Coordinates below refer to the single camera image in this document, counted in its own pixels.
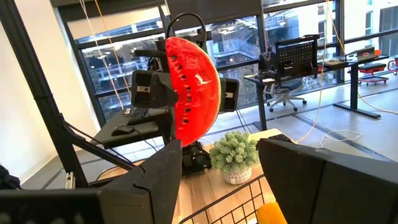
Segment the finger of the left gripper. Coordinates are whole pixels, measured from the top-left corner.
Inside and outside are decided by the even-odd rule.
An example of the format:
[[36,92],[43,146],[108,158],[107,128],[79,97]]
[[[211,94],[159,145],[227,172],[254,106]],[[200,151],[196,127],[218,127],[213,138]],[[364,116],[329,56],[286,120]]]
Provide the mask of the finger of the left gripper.
[[148,70],[132,73],[131,96],[136,108],[172,108],[178,101],[170,74]]
[[219,112],[233,112],[238,104],[239,81],[232,78],[220,78],[221,103]]

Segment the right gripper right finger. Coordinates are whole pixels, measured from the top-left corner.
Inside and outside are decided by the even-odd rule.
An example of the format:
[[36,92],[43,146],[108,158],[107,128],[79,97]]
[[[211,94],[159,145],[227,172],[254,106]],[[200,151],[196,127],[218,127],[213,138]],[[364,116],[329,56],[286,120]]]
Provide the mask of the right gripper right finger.
[[397,223],[397,163],[260,139],[265,178],[288,223]]

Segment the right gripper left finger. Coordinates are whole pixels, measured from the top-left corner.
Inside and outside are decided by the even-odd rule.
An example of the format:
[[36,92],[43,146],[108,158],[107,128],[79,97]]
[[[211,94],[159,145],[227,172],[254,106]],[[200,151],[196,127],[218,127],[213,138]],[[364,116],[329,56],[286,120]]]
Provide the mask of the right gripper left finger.
[[175,139],[99,188],[2,190],[1,223],[171,223],[181,174]]

